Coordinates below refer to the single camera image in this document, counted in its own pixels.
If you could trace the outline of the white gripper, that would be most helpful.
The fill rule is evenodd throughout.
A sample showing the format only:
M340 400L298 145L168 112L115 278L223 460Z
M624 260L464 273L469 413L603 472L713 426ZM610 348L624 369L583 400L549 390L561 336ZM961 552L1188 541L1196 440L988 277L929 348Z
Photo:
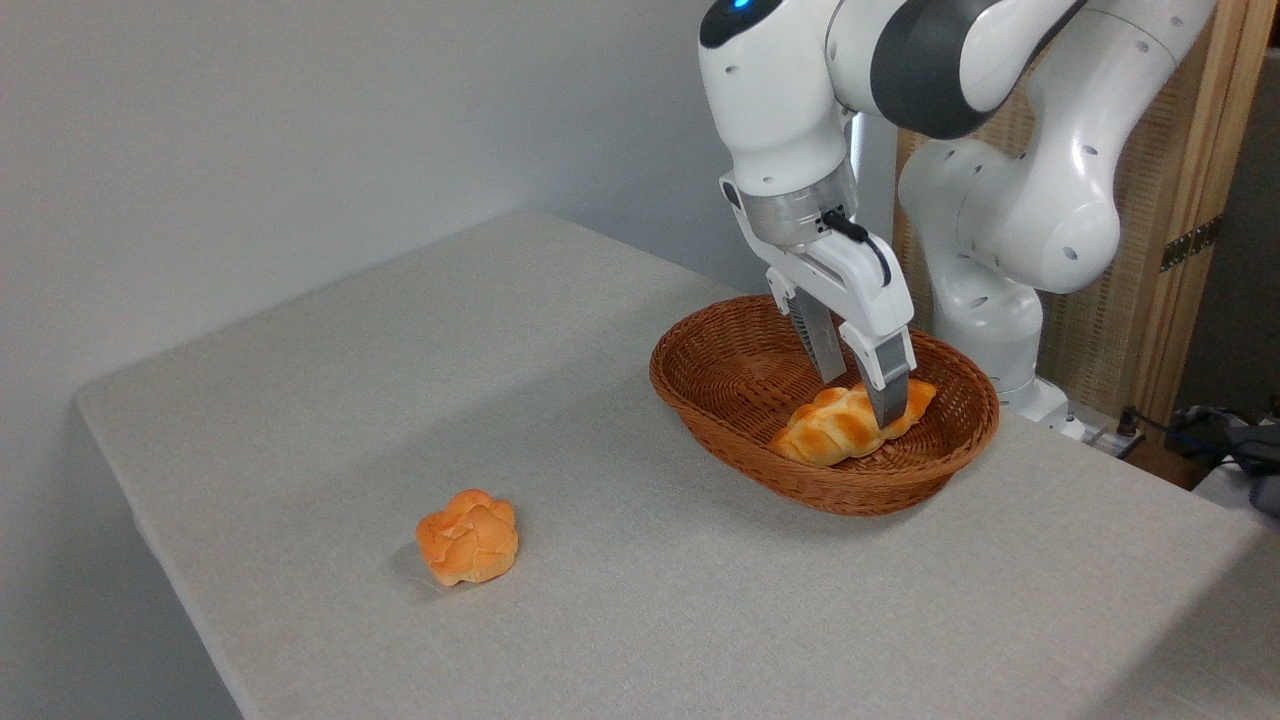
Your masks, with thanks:
M822 383L847 370L842 340L877 425L884 429L900 420L916 360L906 327L914 306L892 249L873 234L851 240L823 232L792 247L765 243L764 261L774 304L790 318ZM842 319L838 332L831 313Z

